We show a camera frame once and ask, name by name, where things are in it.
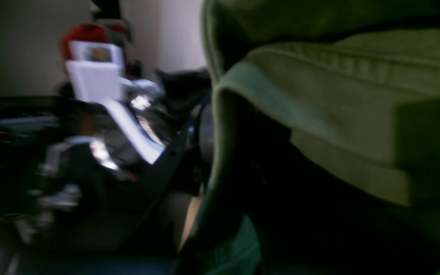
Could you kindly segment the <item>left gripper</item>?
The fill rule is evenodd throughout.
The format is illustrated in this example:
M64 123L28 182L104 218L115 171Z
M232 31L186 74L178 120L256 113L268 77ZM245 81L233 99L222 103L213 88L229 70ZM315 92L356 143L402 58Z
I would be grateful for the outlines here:
M125 103L146 138L166 148L191 111L209 98L211 78L206 68L168 72L154 70L154 80L121 78Z

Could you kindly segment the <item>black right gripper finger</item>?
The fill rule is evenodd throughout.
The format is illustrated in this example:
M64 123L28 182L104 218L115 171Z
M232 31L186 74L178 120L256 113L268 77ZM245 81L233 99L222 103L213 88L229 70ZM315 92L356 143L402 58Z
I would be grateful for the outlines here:
M86 135L48 146L33 186L33 248L56 254L116 252L149 228L172 191L198 195L212 159L211 104L201 103L150 164L100 104L79 116Z

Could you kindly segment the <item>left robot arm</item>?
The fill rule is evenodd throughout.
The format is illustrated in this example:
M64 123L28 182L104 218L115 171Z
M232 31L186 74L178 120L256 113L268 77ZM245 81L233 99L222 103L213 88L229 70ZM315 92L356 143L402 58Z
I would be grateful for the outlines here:
M0 120L0 223L51 251L181 249L210 170L208 70L117 77L98 101L78 81L49 114Z

